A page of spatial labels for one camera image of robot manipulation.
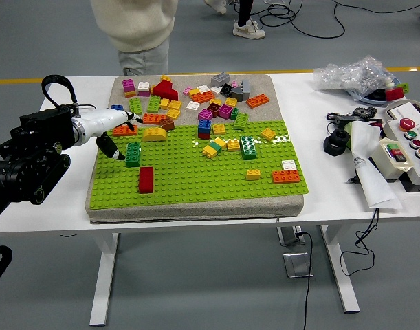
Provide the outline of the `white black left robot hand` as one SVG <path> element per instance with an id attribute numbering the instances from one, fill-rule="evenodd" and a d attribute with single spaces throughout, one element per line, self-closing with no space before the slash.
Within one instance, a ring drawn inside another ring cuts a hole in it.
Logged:
<path id="1" fill-rule="evenodd" d="M 98 148 L 108 157 L 114 160 L 125 160 L 115 142 L 107 135 L 107 131 L 123 124 L 133 130 L 130 121 L 136 120 L 143 123 L 138 115 L 132 112 L 115 109 L 94 109 L 84 112 L 80 118 L 72 118 L 74 129 L 74 145 L 80 146 L 89 141 L 90 138 L 96 138 Z"/>

